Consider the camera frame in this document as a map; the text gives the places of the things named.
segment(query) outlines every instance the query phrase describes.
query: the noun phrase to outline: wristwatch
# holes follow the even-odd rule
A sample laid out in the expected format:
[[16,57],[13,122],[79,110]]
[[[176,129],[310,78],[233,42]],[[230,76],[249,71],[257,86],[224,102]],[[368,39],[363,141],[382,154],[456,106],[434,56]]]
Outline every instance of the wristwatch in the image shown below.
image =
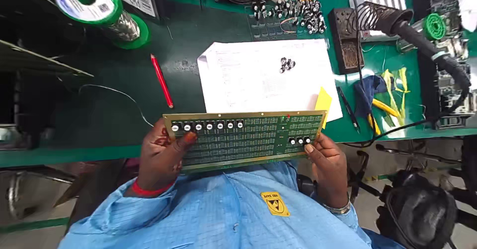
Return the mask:
[[351,209],[350,195],[349,194],[347,195],[348,195],[348,203],[343,208],[333,208],[333,207],[327,206],[326,204],[322,204],[322,205],[323,207],[325,207],[325,209],[330,211],[332,214],[335,214],[335,215],[346,214]]

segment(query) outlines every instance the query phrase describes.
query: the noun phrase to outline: person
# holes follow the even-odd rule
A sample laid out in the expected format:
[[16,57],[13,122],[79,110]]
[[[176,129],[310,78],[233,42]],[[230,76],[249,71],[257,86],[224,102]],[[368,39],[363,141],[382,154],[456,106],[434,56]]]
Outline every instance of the person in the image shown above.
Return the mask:
[[160,119],[143,140],[138,177],[73,224],[59,248],[403,248],[359,227],[346,156],[324,134],[304,146],[323,204],[298,191],[293,162],[180,176],[196,139],[170,143]]

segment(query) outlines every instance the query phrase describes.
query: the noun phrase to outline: red pencil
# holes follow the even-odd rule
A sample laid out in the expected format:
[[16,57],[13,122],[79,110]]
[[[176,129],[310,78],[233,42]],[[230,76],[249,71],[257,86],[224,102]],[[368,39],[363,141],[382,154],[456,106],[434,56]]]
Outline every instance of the red pencil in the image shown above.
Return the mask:
[[167,101],[167,105],[170,108],[173,108],[174,104],[172,104],[171,95],[169,94],[169,90],[167,89],[167,85],[165,84],[165,80],[164,80],[164,77],[162,76],[159,63],[153,54],[151,54],[151,61],[152,61],[152,65],[154,65],[154,69],[156,70],[156,75],[158,76],[158,80],[159,80],[159,83],[161,84],[162,91],[164,92],[164,97],[165,97],[165,100]]

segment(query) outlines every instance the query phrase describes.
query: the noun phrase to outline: green circuit board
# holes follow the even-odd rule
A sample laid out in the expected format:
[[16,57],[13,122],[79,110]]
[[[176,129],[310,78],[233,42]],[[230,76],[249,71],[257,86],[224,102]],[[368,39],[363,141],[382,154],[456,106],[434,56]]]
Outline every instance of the green circuit board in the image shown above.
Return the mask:
[[326,111],[164,114],[171,140],[198,135],[183,170],[287,160],[320,133]]

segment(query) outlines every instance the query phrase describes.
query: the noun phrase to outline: yellow sticky note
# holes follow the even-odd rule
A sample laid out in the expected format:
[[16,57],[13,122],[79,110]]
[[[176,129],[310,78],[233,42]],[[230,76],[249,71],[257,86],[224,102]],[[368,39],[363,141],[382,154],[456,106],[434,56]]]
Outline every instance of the yellow sticky note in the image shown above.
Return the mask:
[[[316,98],[315,110],[330,111],[331,100],[332,100],[331,96],[322,87],[319,90],[318,97]],[[325,129],[325,126],[326,126],[326,120],[328,118],[328,113],[329,112],[326,112],[326,115],[325,115],[325,122],[323,123],[323,129]]]

